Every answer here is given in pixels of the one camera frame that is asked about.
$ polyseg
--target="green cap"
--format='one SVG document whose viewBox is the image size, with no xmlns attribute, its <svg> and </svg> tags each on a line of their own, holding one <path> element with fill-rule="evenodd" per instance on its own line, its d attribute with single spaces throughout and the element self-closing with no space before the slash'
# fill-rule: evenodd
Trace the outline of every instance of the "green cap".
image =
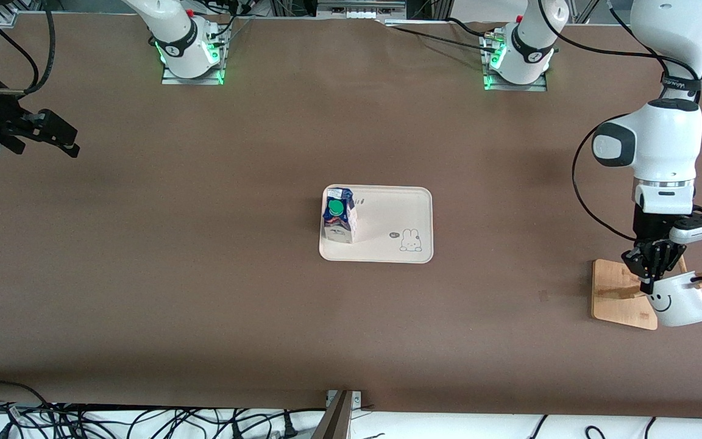
<svg viewBox="0 0 702 439">
<path fill-rule="evenodd" d="M 343 214 L 343 202 L 340 200 L 329 200 L 327 205 L 329 207 L 329 213 L 333 216 L 341 216 Z"/>
</svg>

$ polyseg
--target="brown table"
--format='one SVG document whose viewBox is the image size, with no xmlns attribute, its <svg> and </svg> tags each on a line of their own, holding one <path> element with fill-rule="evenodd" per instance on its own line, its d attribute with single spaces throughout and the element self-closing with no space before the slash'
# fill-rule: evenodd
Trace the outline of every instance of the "brown table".
<svg viewBox="0 0 702 439">
<path fill-rule="evenodd" d="M 0 378 L 72 402 L 295 407 L 350 387 L 381 410 L 702 416 L 702 323 L 591 319 L 590 262 L 629 243 L 569 179 L 591 127 L 657 96 L 656 62 L 560 45 L 548 93 L 493 92 L 471 49 L 256 20 L 224 86 L 161 86 L 138 17 L 56 28 L 50 81 L 23 102 L 82 150 L 0 156 Z M 637 50 L 614 27 L 565 32 Z M 44 17 L 11 34 L 43 64 Z M 0 78 L 29 77 L 0 40 Z M 698 172 L 702 205 L 702 155 Z M 631 178 L 580 161 L 587 203 L 623 230 Z M 322 259 L 333 183 L 428 188 L 432 261 Z M 687 260 L 702 269 L 702 243 Z"/>
</svg>

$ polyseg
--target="white mug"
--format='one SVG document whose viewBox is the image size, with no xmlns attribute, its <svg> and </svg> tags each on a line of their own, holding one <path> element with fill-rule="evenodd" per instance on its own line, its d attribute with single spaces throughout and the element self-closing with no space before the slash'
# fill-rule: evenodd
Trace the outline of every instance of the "white mug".
<svg viewBox="0 0 702 439">
<path fill-rule="evenodd" d="M 697 283 L 702 276 L 695 272 L 660 279 L 654 282 L 649 305 L 657 318 L 666 327 L 681 327 L 702 322 L 702 288 Z"/>
</svg>

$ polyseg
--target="wooden base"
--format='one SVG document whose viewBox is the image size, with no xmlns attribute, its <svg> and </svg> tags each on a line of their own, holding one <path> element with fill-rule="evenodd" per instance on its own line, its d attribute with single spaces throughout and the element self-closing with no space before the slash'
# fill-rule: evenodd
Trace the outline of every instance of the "wooden base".
<svg viewBox="0 0 702 439">
<path fill-rule="evenodd" d="M 645 330 L 657 329 L 657 316 L 646 295 L 630 298 L 608 297 L 608 293 L 622 288 L 637 287 L 638 277 L 625 264 L 597 259 L 592 264 L 592 316 L 595 319 L 619 323 Z"/>
</svg>

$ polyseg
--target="white tray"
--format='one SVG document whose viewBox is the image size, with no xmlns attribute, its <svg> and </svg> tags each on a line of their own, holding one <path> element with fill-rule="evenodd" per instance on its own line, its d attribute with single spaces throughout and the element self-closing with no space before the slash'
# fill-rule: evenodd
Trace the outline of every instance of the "white tray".
<svg viewBox="0 0 702 439">
<path fill-rule="evenodd" d="M 432 259 L 432 194 L 423 187 L 332 184 L 353 192 L 357 230 L 353 244 L 329 241 L 319 222 L 318 252 L 328 261 L 424 264 Z"/>
</svg>

